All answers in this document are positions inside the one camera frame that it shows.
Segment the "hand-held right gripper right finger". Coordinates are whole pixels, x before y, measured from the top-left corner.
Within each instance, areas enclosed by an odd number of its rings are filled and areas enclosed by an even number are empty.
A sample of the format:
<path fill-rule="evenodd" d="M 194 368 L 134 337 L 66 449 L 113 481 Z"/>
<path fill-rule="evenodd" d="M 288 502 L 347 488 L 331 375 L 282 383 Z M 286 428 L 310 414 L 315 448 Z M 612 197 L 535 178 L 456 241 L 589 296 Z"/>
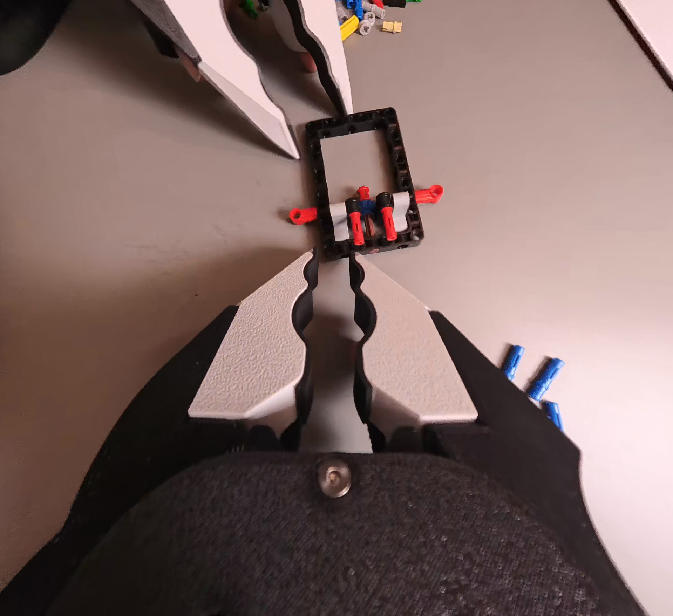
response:
<path fill-rule="evenodd" d="M 373 451 L 399 430 L 468 424 L 477 409 L 421 300 L 359 253 L 349 258 L 355 322 L 353 396 Z"/>

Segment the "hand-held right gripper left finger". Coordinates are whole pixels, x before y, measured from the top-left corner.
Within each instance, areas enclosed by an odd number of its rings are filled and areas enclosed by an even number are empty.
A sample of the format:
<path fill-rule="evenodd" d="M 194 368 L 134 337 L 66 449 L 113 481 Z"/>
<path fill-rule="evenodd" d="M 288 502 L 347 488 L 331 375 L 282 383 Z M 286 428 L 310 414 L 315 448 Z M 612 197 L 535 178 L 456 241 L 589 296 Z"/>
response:
<path fill-rule="evenodd" d="M 317 283 L 314 248 L 238 304 L 190 404 L 190 418 L 267 427 L 284 449 L 299 448 L 313 401 L 305 330 Z"/>

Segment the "black lego frame assembly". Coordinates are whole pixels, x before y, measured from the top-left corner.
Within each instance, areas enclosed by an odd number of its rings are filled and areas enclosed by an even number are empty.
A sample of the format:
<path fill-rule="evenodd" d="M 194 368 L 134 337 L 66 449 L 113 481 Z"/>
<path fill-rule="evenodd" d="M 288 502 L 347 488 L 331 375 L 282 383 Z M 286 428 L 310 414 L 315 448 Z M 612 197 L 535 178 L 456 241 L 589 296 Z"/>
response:
<path fill-rule="evenodd" d="M 371 200 L 376 203 L 373 217 L 378 230 L 378 253 L 420 245 L 425 233 L 419 206 L 437 204 L 443 197 L 444 189 L 439 184 L 425 189 L 414 188 L 394 108 L 384 107 L 307 123 L 308 166 L 314 184 L 315 206 L 294 208 L 289 212 L 289 219 L 297 226 L 318 225 L 322 250 L 327 259 L 347 258 L 352 253 L 366 255 L 366 242 L 364 216 L 359 210 L 356 193 L 358 189 L 341 201 L 331 200 L 322 143 L 365 132 L 381 134 L 394 187 L 392 191 L 376 194 L 370 190 Z"/>

